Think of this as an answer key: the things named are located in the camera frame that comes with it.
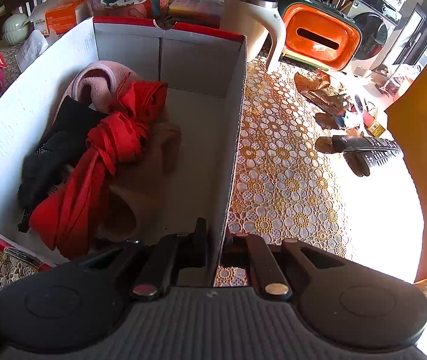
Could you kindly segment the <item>black remote control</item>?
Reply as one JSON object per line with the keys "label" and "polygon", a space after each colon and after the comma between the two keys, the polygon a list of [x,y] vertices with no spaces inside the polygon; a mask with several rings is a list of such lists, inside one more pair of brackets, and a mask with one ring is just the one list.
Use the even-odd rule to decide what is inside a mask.
{"label": "black remote control", "polygon": [[392,158],[403,158],[399,145],[385,138],[335,135],[332,147],[341,153],[356,176],[370,176],[371,169],[385,165]]}

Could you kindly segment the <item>orange white tissue box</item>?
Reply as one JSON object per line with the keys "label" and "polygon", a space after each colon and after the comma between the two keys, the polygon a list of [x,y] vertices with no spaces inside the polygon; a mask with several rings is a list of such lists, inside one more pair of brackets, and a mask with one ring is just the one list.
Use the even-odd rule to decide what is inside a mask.
{"label": "orange white tissue box", "polygon": [[34,28],[45,37],[62,35],[90,16],[86,0],[46,0],[29,17]]}

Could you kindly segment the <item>black mesh garment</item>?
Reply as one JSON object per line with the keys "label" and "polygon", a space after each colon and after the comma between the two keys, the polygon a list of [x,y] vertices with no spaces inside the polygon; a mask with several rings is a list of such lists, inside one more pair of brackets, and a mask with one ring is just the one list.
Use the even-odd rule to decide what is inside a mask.
{"label": "black mesh garment", "polygon": [[38,144],[37,149],[23,161],[18,200],[23,211],[17,229],[29,230],[29,217],[54,187],[63,182],[65,168],[75,167],[86,151],[86,139],[92,128],[105,118],[105,113],[88,105],[64,98],[55,121]]}

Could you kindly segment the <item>front-load washing machine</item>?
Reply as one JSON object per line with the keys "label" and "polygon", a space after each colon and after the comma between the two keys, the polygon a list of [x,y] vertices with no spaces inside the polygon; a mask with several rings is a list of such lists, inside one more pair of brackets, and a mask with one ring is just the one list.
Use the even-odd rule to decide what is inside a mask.
{"label": "front-load washing machine", "polygon": [[353,74],[363,76],[378,65],[376,59],[400,23],[405,0],[346,0],[344,13],[361,31],[362,41],[350,62]]}

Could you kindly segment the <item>green ceramic round jar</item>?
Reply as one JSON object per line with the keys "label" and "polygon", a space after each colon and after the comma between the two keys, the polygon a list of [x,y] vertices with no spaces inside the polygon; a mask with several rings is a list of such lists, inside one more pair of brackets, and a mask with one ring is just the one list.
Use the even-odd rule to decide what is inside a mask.
{"label": "green ceramic round jar", "polygon": [[2,27],[2,38],[9,46],[23,42],[29,36],[29,18],[25,14],[10,16]]}

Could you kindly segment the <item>white wifi router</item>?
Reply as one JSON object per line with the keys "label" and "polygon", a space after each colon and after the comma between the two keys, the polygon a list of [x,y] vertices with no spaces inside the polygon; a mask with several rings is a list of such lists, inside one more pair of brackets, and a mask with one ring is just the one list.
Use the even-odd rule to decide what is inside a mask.
{"label": "white wifi router", "polygon": [[12,14],[24,14],[28,17],[31,16],[34,8],[37,7],[42,0],[20,0],[13,4]]}

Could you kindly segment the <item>beige steel travel mug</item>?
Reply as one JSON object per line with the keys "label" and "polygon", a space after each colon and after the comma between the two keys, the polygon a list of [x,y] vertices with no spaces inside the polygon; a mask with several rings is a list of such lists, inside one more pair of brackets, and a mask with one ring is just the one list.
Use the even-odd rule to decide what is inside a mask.
{"label": "beige steel travel mug", "polygon": [[286,27],[277,0],[224,0],[220,29],[245,36],[248,62],[257,57],[270,36],[266,72],[277,68],[286,41]]}

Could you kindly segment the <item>red knotted cloth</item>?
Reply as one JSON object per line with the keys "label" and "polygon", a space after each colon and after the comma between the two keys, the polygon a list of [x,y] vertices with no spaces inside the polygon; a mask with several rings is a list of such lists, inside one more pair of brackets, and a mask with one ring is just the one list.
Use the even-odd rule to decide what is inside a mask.
{"label": "red knotted cloth", "polygon": [[168,85],[159,81],[137,80],[117,89],[107,116],[88,133],[86,152],[66,184],[41,202],[29,219],[49,249],[69,259],[87,253],[106,212],[112,178],[120,165],[146,150],[167,93]]}

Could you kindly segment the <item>pink fleece cloth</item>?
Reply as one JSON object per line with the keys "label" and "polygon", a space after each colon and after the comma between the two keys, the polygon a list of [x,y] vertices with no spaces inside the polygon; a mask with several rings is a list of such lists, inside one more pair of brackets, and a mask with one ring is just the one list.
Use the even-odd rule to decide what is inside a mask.
{"label": "pink fleece cloth", "polygon": [[90,63],[79,72],[65,90],[64,97],[107,113],[109,103],[122,84],[141,80],[141,77],[121,63],[100,60]]}

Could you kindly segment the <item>clear plastic bead box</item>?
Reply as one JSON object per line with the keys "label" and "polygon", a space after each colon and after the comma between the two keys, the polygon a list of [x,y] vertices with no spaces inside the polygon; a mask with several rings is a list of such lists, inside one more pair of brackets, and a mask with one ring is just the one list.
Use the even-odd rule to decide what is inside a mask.
{"label": "clear plastic bead box", "polygon": [[174,0],[168,15],[176,21],[218,29],[224,0]]}

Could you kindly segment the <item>crumpled brown wrappers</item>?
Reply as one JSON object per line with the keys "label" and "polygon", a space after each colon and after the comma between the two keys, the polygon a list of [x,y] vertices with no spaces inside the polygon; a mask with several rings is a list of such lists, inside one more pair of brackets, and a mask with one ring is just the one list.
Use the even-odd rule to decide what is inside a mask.
{"label": "crumpled brown wrappers", "polygon": [[320,110],[314,118],[322,128],[354,137],[386,134],[386,116],[380,114],[379,108],[328,73],[296,72],[294,83],[303,98]]}

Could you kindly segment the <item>red white cardboard shoebox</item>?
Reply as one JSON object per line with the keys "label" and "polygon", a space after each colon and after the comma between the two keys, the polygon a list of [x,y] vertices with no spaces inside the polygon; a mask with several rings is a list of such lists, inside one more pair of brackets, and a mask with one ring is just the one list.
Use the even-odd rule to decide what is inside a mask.
{"label": "red white cardboard shoebox", "polygon": [[87,19],[0,97],[0,290],[99,249],[207,224],[190,246],[212,283],[224,242],[246,78],[242,35]]}

